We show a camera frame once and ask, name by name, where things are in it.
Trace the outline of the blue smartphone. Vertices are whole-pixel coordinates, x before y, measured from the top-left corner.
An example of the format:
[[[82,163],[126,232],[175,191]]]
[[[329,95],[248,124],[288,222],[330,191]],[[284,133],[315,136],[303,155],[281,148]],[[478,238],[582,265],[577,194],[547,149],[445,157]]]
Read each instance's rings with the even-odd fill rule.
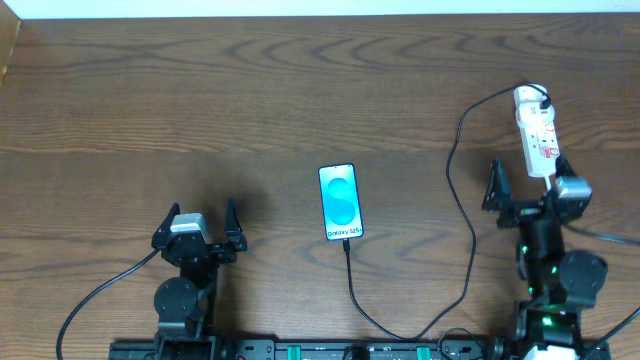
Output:
[[[318,169],[325,236],[342,241],[364,235],[355,166],[334,164]]]

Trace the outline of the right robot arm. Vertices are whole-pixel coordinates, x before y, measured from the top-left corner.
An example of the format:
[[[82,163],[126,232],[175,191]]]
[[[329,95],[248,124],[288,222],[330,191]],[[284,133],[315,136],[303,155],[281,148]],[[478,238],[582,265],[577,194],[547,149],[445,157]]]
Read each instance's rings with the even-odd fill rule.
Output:
[[[503,163],[491,163],[482,209],[499,214],[498,228],[519,230],[516,265],[530,298],[515,303],[512,329],[491,340],[488,359],[578,359],[586,353],[581,312],[595,307],[608,265],[589,251],[565,249],[562,227],[583,215],[592,189],[566,157],[556,158],[555,166],[554,184],[540,199],[515,200]]]

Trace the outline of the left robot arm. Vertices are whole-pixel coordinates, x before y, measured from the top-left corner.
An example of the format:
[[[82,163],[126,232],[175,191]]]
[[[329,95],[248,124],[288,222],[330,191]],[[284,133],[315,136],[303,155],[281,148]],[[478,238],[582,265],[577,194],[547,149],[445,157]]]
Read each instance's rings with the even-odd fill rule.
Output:
[[[164,281],[154,295],[158,331],[155,359],[235,359],[234,341],[214,333],[214,307],[218,271],[237,261],[248,249],[238,221],[235,202],[229,199],[225,214],[224,242],[209,243],[204,216],[183,214],[175,203],[152,236],[151,246],[180,270]]]

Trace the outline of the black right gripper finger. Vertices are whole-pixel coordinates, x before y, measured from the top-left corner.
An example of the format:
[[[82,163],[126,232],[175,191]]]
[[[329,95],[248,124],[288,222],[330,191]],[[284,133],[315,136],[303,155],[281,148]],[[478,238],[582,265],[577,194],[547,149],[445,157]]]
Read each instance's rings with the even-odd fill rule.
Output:
[[[564,178],[576,176],[576,172],[573,170],[567,157],[564,155],[559,155],[555,160],[555,176]]]
[[[493,160],[490,178],[484,199],[483,210],[503,210],[512,203],[512,190],[508,175],[501,160]]]

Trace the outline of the white power strip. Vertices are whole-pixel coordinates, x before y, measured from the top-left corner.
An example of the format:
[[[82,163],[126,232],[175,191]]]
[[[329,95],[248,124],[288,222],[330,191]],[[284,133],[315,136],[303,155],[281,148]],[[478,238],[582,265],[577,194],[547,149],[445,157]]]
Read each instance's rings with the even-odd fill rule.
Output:
[[[516,123],[520,130],[527,173],[533,178],[555,174],[560,155],[555,131],[555,109],[541,108],[539,102],[525,102],[516,107]]]

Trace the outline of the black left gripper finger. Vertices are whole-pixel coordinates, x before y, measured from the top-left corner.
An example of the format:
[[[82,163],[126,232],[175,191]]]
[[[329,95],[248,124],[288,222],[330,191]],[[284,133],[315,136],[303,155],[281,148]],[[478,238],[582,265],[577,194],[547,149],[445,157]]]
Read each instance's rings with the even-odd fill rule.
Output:
[[[235,202],[233,198],[229,198],[227,202],[227,210],[224,222],[224,235],[233,245],[244,244],[244,232],[237,219]]]
[[[174,218],[180,214],[180,206],[177,202],[173,203],[167,216],[161,222],[156,232],[154,233],[154,237],[161,237],[169,234],[171,232],[170,227],[174,220]]]

